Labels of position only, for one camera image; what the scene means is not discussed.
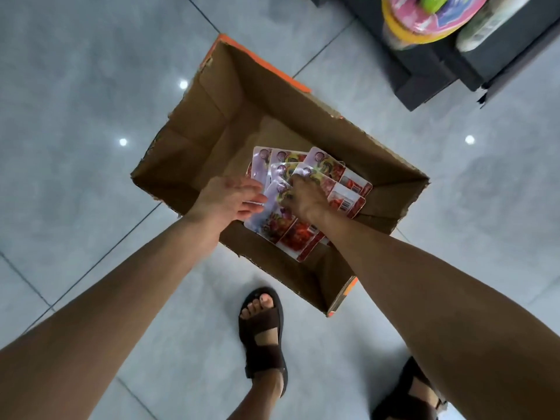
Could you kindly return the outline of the person's right hand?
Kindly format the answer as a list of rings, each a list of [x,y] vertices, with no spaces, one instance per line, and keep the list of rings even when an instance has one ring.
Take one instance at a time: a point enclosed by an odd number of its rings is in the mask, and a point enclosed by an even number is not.
[[[301,221],[321,229],[330,206],[320,185],[308,176],[296,174],[291,176],[290,184],[290,194],[279,204]]]

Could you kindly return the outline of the person's right foot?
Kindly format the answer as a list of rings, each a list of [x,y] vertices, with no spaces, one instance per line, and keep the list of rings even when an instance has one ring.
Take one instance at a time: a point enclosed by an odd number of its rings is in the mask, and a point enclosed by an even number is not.
[[[408,395],[438,413],[447,409],[447,402],[442,400],[434,389],[416,376],[412,378]]]

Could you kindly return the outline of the large colourful blister card packet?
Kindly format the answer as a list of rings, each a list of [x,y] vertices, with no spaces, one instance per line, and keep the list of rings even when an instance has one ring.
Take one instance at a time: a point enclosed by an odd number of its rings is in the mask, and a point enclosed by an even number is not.
[[[304,261],[324,235],[281,205],[281,201],[292,197],[292,187],[288,182],[281,178],[273,180],[264,195],[267,197],[264,210],[247,219],[244,226],[288,256],[299,262]]]

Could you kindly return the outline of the pile of colourful toy packets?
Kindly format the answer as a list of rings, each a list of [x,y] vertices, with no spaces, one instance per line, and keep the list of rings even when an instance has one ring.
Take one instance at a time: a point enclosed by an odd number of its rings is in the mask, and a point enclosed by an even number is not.
[[[318,147],[305,152],[256,146],[246,176],[261,182],[265,190],[273,183],[279,184],[280,190],[285,190],[298,167],[316,171],[318,175],[326,176],[361,197],[366,197],[373,189],[369,181]]]

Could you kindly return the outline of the person's right forearm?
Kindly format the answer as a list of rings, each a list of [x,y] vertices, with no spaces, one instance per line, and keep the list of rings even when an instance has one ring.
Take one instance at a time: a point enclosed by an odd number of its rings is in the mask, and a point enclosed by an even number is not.
[[[529,311],[329,207],[309,220],[466,420],[560,420],[560,337]]]

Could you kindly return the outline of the white and green packet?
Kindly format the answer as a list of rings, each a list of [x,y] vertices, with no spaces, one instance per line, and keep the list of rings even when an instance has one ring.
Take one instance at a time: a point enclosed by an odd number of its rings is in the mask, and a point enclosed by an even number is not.
[[[456,49],[469,52],[479,47],[530,0],[488,0],[462,27],[456,38]]]

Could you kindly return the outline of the person's left forearm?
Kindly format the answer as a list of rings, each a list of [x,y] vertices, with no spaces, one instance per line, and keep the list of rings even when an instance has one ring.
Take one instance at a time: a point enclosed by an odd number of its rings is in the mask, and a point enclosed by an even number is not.
[[[0,420],[88,420],[120,367],[230,219],[185,216],[0,350]]]

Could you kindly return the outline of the dark shelf unit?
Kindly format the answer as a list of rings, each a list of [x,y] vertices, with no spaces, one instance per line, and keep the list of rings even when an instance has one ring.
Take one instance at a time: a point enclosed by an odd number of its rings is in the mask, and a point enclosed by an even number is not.
[[[327,0],[311,0],[317,7]],[[455,36],[404,50],[382,35],[381,0],[340,0],[374,39],[374,52],[396,97],[409,110],[460,81],[483,90],[483,105],[513,81],[553,42],[560,41],[560,0],[530,0],[479,47],[460,53]]]

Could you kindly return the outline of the brown sandal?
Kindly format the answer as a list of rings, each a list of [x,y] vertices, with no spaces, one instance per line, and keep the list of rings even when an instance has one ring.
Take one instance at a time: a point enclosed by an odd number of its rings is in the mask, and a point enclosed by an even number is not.
[[[408,395],[414,376],[434,389],[448,405],[447,399],[427,378],[416,359],[410,357],[402,368],[395,388],[375,407],[370,420],[438,420],[438,415],[442,412],[431,410],[430,407],[426,407],[422,402],[416,401]]]
[[[257,373],[266,370],[278,370],[283,376],[284,396],[288,385],[288,370],[282,351],[282,334],[284,331],[284,312],[280,297],[271,287],[260,287],[248,294],[242,303],[240,313],[246,309],[247,305],[262,295],[268,295],[272,300],[272,308],[264,309],[256,316],[248,319],[238,317],[239,337],[246,354],[245,374],[249,379],[254,379]],[[262,332],[275,329],[278,342],[266,345],[259,345],[256,336]]]

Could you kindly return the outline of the pink and yellow round toy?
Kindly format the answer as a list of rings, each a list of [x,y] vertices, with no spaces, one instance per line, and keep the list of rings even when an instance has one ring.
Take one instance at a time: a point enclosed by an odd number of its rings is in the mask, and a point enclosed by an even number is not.
[[[385,29],[403,47],[437,42],[464,26],[487,0],[448,0],[427,14],[419,0],[381,0]]]

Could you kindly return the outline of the person's left hand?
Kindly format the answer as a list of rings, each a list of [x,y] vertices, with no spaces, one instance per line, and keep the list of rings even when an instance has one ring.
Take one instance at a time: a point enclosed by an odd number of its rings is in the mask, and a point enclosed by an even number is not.
[[[208,235],[218,236],[235,221],[232,202],[232,178],[217,176],[207,185],[183,217],[187,223],[198,225]]]

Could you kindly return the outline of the person's left leg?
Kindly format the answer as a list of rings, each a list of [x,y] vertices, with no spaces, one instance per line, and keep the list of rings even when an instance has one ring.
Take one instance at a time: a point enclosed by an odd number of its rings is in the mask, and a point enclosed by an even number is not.
[[[248,319],[272,306],[271,298],[268,295],[262,295],[249,303],[246,309],[239,313],[239,317]],[[262,332],[255,338],[259,345],[278,342],[275,329]],[[271,369],[257,373],[251,380],[251,388],[247,395],[227,420],[270,420],[272,410],[281,398],[283,387],[283,376],[278,370]]]

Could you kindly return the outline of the brown cardboard box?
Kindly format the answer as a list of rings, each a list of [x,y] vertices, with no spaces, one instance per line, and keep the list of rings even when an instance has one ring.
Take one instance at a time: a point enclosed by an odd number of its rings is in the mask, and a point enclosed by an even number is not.
[[[255,146],[317,146],[367,179],[357,221],[391,234],[429,178],[315,98],[311,90],[225,34],[157,133],[132,181],[182,215],[214,176],[239,176]]]

